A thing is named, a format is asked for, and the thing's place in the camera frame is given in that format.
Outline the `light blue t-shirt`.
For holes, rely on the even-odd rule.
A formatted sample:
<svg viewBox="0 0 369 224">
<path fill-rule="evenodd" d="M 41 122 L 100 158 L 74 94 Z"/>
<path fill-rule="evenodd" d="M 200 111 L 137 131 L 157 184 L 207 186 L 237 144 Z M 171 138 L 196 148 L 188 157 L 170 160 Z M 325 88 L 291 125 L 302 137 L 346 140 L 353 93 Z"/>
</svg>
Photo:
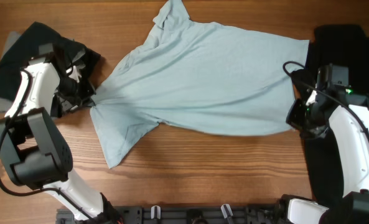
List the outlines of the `light blue t-shirt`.
<svg viewBox="0 0 369 224">
<path fill-rule="evenodd" d="M 93 96 L 108 167 L 161 123 L 226 136 L 289 129 L 294 90 L 283 64 L 305 63 L 308 40 L 194 22 L 182 1 L 166 2 L 153 21 Z"/>
</svg>

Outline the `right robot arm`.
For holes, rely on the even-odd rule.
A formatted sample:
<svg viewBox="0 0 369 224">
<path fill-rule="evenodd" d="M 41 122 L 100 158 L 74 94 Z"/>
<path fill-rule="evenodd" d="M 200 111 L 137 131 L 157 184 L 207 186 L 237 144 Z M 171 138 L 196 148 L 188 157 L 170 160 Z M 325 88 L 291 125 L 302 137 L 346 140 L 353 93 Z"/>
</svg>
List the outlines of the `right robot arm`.
<svg viewBox="0 0 369 224">
<path fill-rule="evenodd" d="M 304 141 L 315 200 L 288 197 L 289 223 L 369 223 L 369 98 L 349 89 L 296 99 L 287 123 Z"/>
</svg>

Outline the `black shirt at right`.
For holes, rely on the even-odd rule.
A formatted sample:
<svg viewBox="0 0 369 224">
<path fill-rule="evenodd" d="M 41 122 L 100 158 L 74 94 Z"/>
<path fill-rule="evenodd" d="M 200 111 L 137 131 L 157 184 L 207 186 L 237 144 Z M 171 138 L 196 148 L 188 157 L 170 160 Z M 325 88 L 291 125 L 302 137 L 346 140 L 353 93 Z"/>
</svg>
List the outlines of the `black shirt at right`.
<svg viewBox="0 0 369 224">
<path fill-rule="evenodd" d="M 369 98 L 369 37 L 353 24 L 324 25 L 314 31 L 314 41 L 309 45 L 307 60 L 298 59 L 283 65 L 300 98 L 306 100 L 312 90 L 317 90 L 317 72 L 324 65 L 348 67 L 352 93 Z"/>
</svg>

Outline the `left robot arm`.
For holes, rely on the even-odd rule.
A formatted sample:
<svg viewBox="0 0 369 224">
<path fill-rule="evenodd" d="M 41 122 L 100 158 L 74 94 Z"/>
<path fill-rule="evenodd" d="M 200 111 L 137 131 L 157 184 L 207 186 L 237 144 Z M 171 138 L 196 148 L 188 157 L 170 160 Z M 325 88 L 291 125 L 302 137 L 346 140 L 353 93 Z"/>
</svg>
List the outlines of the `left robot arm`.
<svg viewBox="0 0 369 224">
<path fill-rule="evenodd" d="M 71 150 L 50 116 L 52 98 L 68 76 L 64 63 L 32 58 L 19 73 L 19 91 L 0 119 L 0 189 L 15 197 L 49 194 L 75 223 L 122 223 L 106 197 L 73 169 Z"/>
</svg>

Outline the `black folded garment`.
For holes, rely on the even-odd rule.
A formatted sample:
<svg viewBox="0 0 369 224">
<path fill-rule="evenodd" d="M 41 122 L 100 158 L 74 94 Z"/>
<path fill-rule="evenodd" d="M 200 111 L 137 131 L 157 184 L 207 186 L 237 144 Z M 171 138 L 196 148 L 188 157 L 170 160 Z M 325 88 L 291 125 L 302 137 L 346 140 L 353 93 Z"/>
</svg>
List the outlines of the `black folded garment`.
<svg viewBox="0 0 369 224">
<path fill-rule="evenodd" d="M 16 43 L 6 52 L 0 61 L 0 98 L 10 100 L 15 99 L 19 85 L 21 84 L 21 75 L 19 69 L 26 64 L 31 57 L 39 55 L 39 47 L 45 44 L 53 44 L 58 48 L 60 55 L 63 55 L 66 69 L 69 62 L 65 56 L 65 52 L 69 53 L 71 58 L 85 49 L 85 55 L 81 61 L 85 64 L 85 68 L 80 69 L 82 78 L 89 80 L 93 73 L 101 55 L 87 48 L 84 44 L 75 42 L 61 36 L 57 31 L 49 26 L 34 22 L 19 37 Z"/>
</svg>

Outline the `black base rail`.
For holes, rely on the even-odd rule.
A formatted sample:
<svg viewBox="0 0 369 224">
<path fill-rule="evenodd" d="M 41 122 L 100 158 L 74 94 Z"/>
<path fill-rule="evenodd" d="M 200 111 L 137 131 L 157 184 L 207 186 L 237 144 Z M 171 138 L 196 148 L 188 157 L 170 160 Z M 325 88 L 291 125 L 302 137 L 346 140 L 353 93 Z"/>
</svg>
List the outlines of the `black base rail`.
<svg viewBox="0 0 369 224">
<path fill-rule="evenodd" d="M 124 223 L 148 224 L 191 224 L 194 218 L 203 218 L 207 223 L 228 223 L 228 219 L 223 216 L 220 207 L 165 207 L 161 208 L 161 217 L 152 218 L 151 208 L 144 207 L 116 207 L 119 214 L 123 217 Z M 267 223 L 288 223 L 283 217 L 274 218 L 274 207 L 231 207 L 232 222 L 244 224 L 267 224 Z"/>
</svg>

